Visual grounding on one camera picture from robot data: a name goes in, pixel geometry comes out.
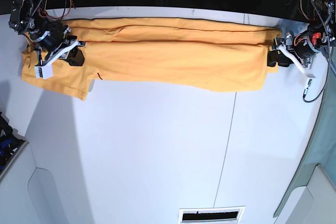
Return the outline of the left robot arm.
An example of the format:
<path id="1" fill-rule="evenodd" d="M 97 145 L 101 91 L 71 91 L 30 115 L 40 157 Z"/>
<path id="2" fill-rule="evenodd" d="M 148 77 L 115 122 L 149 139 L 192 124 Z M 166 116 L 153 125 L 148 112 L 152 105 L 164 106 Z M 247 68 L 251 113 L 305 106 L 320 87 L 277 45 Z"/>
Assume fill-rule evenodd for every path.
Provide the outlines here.
<path id="1" fill-rule="evenodd" d="M 335 47 L 335 0 L 299 0 L 299 12 L 309 22 L 305 31 L 274 39 L 267 66 L 289 67 L 295 61 L 309 67 L 312 57 Z"/>

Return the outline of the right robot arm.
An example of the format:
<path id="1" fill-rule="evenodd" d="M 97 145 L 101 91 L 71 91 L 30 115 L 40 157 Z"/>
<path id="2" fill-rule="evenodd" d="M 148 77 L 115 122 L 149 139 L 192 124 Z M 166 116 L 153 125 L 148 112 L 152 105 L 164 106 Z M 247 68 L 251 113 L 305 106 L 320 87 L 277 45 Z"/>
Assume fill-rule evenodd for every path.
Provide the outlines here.
<path id="1" fill-rule="evenodd" d="M 37 54 L 39 67 L 53 60 L 63 60 L 70 66 L 80 67 L 85 58 L 80 47 L 85 42 L 71 35 L 71 29 L 63 24 L 63 18 L 73 7 L 72 0 L 65 0 L 63 13 L 51 16 L 46 10 L 49 0 L 13 0 L 9 27 L 26 37 Z"/>

